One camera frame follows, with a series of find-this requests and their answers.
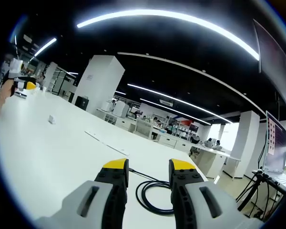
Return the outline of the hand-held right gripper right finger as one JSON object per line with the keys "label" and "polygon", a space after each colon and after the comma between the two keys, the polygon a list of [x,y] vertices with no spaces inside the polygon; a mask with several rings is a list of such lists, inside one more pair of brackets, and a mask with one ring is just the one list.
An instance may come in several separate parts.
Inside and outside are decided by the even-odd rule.
{"label": "hand-held right gripper right finger", "polygon": [[178,229],[260,229],[263,225],[261,220],[242,214],[231,196],[204,181],[186,161],[169,160],[169,183]]}

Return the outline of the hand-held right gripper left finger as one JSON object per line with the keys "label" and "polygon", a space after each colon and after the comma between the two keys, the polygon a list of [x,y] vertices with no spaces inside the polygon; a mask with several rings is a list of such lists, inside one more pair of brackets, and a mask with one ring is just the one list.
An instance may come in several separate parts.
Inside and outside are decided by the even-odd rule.
{"label": "hand-held right gripper left finger", "polygon": [[50,217],[36,220],[39,229],[120,229],[127,203],[129,160],[103,165],[95,180],[88,180],[66,196]]}

